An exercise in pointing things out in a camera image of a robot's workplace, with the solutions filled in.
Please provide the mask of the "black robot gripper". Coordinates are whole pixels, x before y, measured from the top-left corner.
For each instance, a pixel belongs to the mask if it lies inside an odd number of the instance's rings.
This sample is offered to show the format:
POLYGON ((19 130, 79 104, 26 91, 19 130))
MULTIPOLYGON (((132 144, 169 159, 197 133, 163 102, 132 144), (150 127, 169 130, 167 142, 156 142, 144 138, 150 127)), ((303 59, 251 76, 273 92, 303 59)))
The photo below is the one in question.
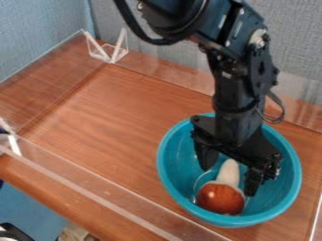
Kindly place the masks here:
POLYGON ((249 167, 245 180, 245 194, 254 197, 266 179, 275 179, 281 173, 282 152, 265 136, 261 126, 247 141, 239 145, 218 139, 215 118, 197 115, 190 118, 191 138, 203 171, 217 164, 219 154, 225 154, 249 167))

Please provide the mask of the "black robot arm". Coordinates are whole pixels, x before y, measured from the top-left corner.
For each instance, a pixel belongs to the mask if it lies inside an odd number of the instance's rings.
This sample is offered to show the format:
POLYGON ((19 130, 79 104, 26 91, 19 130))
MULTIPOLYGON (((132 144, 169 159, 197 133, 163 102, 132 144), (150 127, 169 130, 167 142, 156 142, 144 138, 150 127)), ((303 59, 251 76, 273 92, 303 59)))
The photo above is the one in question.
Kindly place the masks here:
POLYGON ((265 19, 246 0, 138 0, 138 11, 154 32, 144 33, 126 0, 114 0, 135 35, 154 45, 194 41, 206 54, 215 79, 215 115, 190 119, 191 137, 202 169, 221 154, 247 166, 245 194, 253 197, 267 179, 279 175, 282 154, 265 137, 266 99, 281 104, 271 92, 279 69, 270 54, 265 19))

